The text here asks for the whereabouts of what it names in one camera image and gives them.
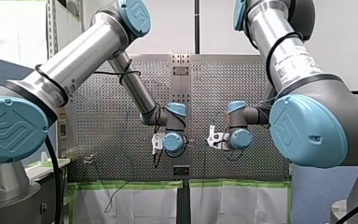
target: green tape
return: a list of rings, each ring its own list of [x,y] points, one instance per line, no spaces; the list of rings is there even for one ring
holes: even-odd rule
[[[69,223],[74,223],[74,205],[75,205],[76,189],[68,186],[68,207],[69,207]]]
[[[265,189],[288,189],[289,182],[266,182],[251,180],[231,180],[231,179],[213,179],[213,180],[190,180],[191,188],[209,188],[223,186],[238,186],[248,188],[265,188]]]
[[[96,181],[85,183],[70,183],[69,187],[77,190],[92,189],[118,189],[123,186],[126,181]],[[160,181],[160,182],[130,182],[123,189],[180,189],[181,181]]]

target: small label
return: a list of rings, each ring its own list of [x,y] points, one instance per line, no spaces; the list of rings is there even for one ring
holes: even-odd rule
[[[275,61],[273,66],[283,85],[322,73],[319,65],[304,47],[286,54],[282,59]]]

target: silver arm segment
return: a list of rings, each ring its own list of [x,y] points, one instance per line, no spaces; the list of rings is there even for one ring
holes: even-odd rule
[[[134,71],[132,64],[130,63],[130,57],[126,52],[121,52],[117,55],[113,55],[108,60],[113,70],[117,73],[124,74],[125,72]],[[126,88],[133,102],[137,105],[141,114],[147,114],[156,107],[156,102],[153,96],[146,89],[141,78],[136,74],[122,75],[122,84]]]

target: white wall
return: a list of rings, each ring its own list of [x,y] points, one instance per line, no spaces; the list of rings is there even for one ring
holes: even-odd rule
[[[0,1],[0,59],[34,67],[47,59],[46,4]]]

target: robotic arm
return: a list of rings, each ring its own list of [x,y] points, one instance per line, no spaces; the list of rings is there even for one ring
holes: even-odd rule
[[[247,125],[269,123],[277,149],[295,164],[358,165],[358,91],[325,73],[307,52],[303,41],[314,18],[311,0],[237,1],[234,27],[259,49],[269,86],[264,106],[229,104],[228,148],[246,149]]]
[[[184,149],[186,107],[169,104],[160,108],[139,76],[131,73],[131,59],[125,49],[149,30],[150,17],[143,1],[116,0],[94,15],[85,33],[37,66],[32,74],[24,80],[9,80],[0,87],[2,207],[21,203],[38,192],[40,187],[29,183],[20,160],[43,145],[59,108],[106,60],[122,74],[120,83],[139,108],[142,122],[166,126],[163,146],[167,151],[175,154]]]

